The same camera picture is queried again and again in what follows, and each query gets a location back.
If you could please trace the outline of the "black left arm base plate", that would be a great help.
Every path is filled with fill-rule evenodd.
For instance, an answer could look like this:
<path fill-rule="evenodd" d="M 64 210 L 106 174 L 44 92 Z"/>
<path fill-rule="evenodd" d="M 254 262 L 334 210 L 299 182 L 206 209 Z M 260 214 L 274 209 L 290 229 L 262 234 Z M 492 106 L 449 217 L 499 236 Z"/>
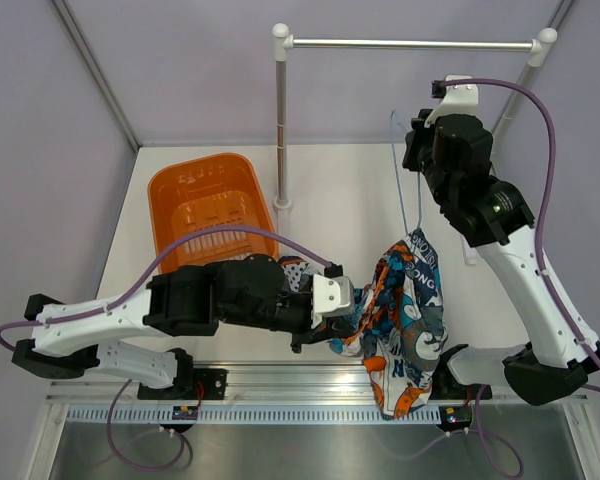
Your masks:
<path fill-rule="evenodd" d="M 193 367 L 185 373 L 179 373 L 171 387 L 151 389 L 140 384 L 137 398 L 143 401 L 219 401 L 225 398 L 227 376 L 226 369 Z"/>

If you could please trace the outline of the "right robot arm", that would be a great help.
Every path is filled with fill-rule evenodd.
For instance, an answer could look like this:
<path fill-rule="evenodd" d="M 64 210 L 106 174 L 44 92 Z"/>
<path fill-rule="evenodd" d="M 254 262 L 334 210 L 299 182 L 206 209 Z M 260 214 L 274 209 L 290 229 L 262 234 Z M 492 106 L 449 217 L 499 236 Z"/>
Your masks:
<path fill-rule="evenodd" d="M 491 133 L 475 116 L 422 109 L 405 136 L 405 169 L 422 174 L 451 227 L 500 281 L 529 340 L 509 348 L 458 345 L 433 372 L 434 388 L 454 397 L 478 385 L 507 387 L 544 405 L 583 388 L 600 371 L 600 337 L 535 250 L 534 216 L 521 192 L 491 174 Z"/>

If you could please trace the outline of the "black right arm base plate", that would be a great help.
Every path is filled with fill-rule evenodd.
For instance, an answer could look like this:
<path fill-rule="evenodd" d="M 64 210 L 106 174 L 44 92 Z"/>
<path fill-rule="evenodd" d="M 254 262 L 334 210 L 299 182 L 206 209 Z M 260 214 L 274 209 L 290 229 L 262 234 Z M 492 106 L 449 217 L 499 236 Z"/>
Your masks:
<path fill-rule="evenodd" d="M 479 383 L 460 384 L 449 372 L 437 372 L 433 377 L 431 400 L 474 400 L 481 387 Z"/>

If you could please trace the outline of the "colourful patterned shorts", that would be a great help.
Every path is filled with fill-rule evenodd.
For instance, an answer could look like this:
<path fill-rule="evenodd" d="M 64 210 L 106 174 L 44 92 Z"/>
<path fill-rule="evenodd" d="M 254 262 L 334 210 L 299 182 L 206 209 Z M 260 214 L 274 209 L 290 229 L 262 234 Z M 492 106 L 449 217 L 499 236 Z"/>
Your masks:
<path fill-rule="evenodd" d="M 328 340 L 330 350 L 362 361 L 385 419 L 426 405 L 448 331 L 438 254 L 420 227 L 381 256 L 354 301 L 353 334 Z"/>

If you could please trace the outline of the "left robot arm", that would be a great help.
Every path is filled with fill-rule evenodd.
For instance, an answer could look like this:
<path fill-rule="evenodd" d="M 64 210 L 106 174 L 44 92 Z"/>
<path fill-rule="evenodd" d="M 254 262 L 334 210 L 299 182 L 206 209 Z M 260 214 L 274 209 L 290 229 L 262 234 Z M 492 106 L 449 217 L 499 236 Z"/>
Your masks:
<path fill-rule="evenodd" d="M 354 288 L 339 265 L 304 274 L 256 254 L 204 266 L 184 265 L 154 276 L 128 296 L 65 305 L 42 294 L 29 298 L 35 327 L 16 342 L 13 364 L 50 380 L 88 371 L 139 384 L 142 400 L 194 398 L 204 388 L 193 358 L 175 348 L 154 352 L 128 344 L 135 337 L 204 337 L 222 323 L 284 332 L 290 348 L 351 335 Z"/>

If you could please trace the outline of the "light blue clothes hanger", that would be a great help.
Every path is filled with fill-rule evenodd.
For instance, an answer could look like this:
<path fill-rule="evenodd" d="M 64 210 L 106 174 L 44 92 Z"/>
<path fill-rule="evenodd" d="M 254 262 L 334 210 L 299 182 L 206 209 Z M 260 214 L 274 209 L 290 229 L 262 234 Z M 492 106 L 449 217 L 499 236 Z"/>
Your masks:
<path fill-rule="evenodd" d="M 389 145 L 399 211 L 406 236 L 421 228 L 424 220 L 422 177 L 402 166 L 407 131 L 405 117 L 399 111 L 392 110 L 389 115 Z"/>

